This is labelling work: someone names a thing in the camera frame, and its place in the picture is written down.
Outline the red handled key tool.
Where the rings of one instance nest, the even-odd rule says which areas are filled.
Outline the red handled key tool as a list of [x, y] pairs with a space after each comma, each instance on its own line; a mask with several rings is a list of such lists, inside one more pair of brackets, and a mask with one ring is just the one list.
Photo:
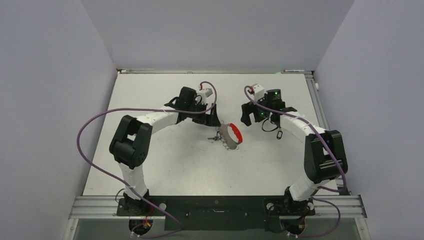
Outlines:
[[220, 140], [227, 150], [237, 150], [239, 145], [243, 142], [241, 131], [232, 122], [222, 123], [221, 126], [218, 127], [218, 132], [220, 133]]

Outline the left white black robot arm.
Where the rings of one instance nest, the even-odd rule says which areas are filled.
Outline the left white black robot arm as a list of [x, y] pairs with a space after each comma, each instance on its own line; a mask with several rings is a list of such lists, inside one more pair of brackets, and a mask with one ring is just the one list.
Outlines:
[[152, 135], [186, 119], [208, 127], [219, 127], [216, 102], [208, 104], [210, 96], [216, 96], [214, 86], [195, 90], [182, 87], [178, 96], [158, 110], [133, 117], [125, 115], [115, 131], [109, 152], [118, 163], [123, 179], [128, 183], [124, 200], [136, 215], [143, 215], [149, 208], [149, 190], [145, 184], [143, 163], [148, 156]]

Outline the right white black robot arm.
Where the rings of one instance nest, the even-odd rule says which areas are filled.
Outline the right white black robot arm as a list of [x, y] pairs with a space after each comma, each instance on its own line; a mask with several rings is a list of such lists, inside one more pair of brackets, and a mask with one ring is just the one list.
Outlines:
[[269, 120], [278, 130], [286, 130], [304, 144], [303, 173], [283, 195], [282, 207], [287, 213], [297, 213], [303, 202], [310, 200], [318, 190], [340, 192], [326, 186], [338, 177], [342, 179], [342, 190], [347, 189], [348, 163], [339, 131], [316, 126], [296, 108], [287, 106], [280, 89], [265, 90], [255, 84], [245, 86], [243, 92], [249, 101], [241, 106], [242, 123], [250, 126], [253, 121]]

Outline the dark key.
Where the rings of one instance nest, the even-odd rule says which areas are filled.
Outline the dark key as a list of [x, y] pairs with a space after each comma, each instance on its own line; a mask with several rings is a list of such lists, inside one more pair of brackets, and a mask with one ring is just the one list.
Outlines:
[[223, 140], [222, 133], [220, 131], [217, 131], [215, 136], [208, 137], [207, 139], [211, 141], [215, 141], [215, 142], [222, 141]]

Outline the black key tag white label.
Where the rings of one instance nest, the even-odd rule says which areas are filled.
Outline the black key tag white label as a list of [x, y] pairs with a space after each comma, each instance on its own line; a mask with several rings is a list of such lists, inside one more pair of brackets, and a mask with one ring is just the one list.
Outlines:
[[279, 131], [277, 132], [276, 138], [277, 138], [278, 140], [280, 140], [280, 139], [282, 138], [282, 136], [283, 136], [283, 132], [282, 132], [281, 130], [279, 130]]

